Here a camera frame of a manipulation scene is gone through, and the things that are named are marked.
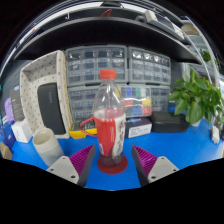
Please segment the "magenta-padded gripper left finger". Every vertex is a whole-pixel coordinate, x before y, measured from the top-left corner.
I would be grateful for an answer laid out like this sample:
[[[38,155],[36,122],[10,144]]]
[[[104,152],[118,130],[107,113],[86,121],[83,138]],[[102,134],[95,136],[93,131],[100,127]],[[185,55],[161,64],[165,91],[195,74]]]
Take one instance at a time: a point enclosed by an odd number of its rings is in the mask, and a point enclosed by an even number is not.
[[[95,145],[90,145],[70,157],[61,156],[47,171],[76,185],[84,187],[88,180]]]

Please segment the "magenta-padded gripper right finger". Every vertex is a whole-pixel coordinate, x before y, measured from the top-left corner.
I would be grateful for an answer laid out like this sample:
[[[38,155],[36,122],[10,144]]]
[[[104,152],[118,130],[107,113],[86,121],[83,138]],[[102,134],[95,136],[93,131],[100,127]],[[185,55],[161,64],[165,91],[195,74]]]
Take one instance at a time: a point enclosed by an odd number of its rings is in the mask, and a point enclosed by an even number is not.
[[[156,157],[136,145],[132,146],[132,157],[141,186],[146,186],[178,171],[178,168],[165,156]]]

